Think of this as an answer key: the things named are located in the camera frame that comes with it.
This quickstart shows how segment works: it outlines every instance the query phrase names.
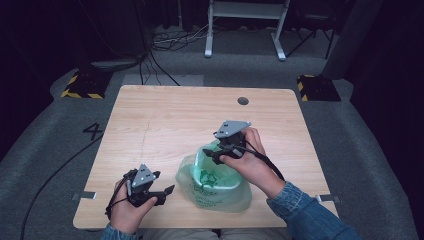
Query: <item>table top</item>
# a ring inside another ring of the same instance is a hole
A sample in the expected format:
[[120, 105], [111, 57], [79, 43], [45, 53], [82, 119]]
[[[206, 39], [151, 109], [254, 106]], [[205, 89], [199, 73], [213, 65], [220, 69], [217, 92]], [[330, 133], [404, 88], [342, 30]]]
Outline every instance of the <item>table top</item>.
[[[249, 100], [238, 103], [239, 97]], [[175, 180], [184, 157], [215, 140], [224, 120], [250, 121], [257, 128], [267, 156], [286, 180], [310, 196], [329, 194], [320, 163], [297, 98], [292, 90], [221, 87], [125, 85], [121, 88], [81, 199], [74, 226], [104, 228], [105, 208], [122, 175], [142, 163], [161, 171], [151, 191], [175, 184], [163, 206], [154, 207], [142, 228], [282, 227], [266, 204], [266, 195], [251, 185], [252, 202], [242, 213], [198, 208]], [[337, 215], [332, 202], [323, 203]]]

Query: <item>gray carpet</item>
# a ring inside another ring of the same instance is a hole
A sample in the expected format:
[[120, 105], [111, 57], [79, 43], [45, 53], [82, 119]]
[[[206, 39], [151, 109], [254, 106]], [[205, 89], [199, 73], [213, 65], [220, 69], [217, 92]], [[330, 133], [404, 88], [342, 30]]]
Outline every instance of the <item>gray carpet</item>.
[[[298, 41], [292, 32], [281, 37], [284, 49], [291, 49]], [[298, 97], [297, 76], [319, 74], [326, 63], [327, 42], [322, 34], [308, 40], [285, 62], [278, 61], [268, 30], [222, 32], [214, 39], [210, 59], [203, 56], [204, 45], [205, 40], [200, 39], [175, 52], [154, 51], [154, 56], [181, 85], [289, 88]], [[157, 77], [150, 68], [148, 84], [174, 85], [156, 69]], [[100, 124], [101, 130], [106, 128], [119, 88], [141, 83], [138, 67], [134, 67], [113, 75], [105, 99], [61, 98], [74, 72], [64, 73], [52, 85], [54, 102], [0, 163], [2, 240], [19, 239], [25, 213], [38, 189], [67, 160], [93, 143], [91, 134], [83, 129], [93, 123]], [[146, 64], [142, 72], [146, 80]], [[364, 239], [418, 239], [406, 195], [372, 133], [349, 102], [352, 85], [345, 80], [335, 81], [335, 85], [341, 102], [299, 103], [330, 190], [342, 201], [336, 204], [340, 218]], [[73, 227], [78, 202], [71, 200], [74, 193], [84, 189], [100, 141], [70, 161], [46, 185], [31, 209], [25, 239], [100, 238], [101, 231]]]

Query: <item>person's left hand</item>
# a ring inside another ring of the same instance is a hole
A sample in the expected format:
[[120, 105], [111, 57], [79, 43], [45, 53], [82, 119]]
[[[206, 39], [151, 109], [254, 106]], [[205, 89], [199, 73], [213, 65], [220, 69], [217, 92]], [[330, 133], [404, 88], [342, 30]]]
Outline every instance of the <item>person's left hand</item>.
[[[118, 187], [119, 182], [115, 184], [115, 189]], [[127, 198], [127, 186], [123, 184], [116, 195], [115, 202], [125, 198]], [[141, 220], [152, 209], [157, 200], [156, 197], [152, 197], [138, 208], [134, 207], [129, 201], [115, 204], [111, 210], [110, 225], [120, 232], [130, 235], [134, 234], [137, 232]]]

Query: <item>chair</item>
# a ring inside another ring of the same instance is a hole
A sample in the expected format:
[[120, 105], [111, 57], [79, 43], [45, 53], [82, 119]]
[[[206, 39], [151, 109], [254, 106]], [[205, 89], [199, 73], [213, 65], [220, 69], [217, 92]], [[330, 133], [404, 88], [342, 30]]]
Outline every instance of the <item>chair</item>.
[[[292, 7], [295, 12], [294, 15], [296, 16], [297, 32], [299, 33], [300, 28], [305, 28], [310, 30], [311, 33], [294, 47], [293, 50], [287, 54], [287, 57], [302, 46], [310, 37], [315, 37], [318, 30], [321, 30], [329, 40], [327, 52], [325, 54], [325, 59], [327, 59], [336, 29], [339, 27], [338, 20], [342, 14], [347, 13], [345, 10], [350, 1], [351, 0], [345, 0], [344, 2], [335, 0], [296, 0], [292, 4]], [[329, 37], [327, 31], [330, 30], [332, 30], [332, 32]]]

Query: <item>blue sleeve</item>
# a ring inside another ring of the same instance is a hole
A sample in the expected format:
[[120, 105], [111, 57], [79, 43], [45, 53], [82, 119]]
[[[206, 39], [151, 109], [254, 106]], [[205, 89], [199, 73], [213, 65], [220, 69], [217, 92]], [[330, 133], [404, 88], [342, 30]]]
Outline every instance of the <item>blue sleeve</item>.
[[296, 240], [361, 239], [352, 227], [290, 182], [267, 203], [287, 223], [289, 233]]
[[138, 236], [122, 233], [108, 224], [103, 232], [101, 240], [138, 240]]

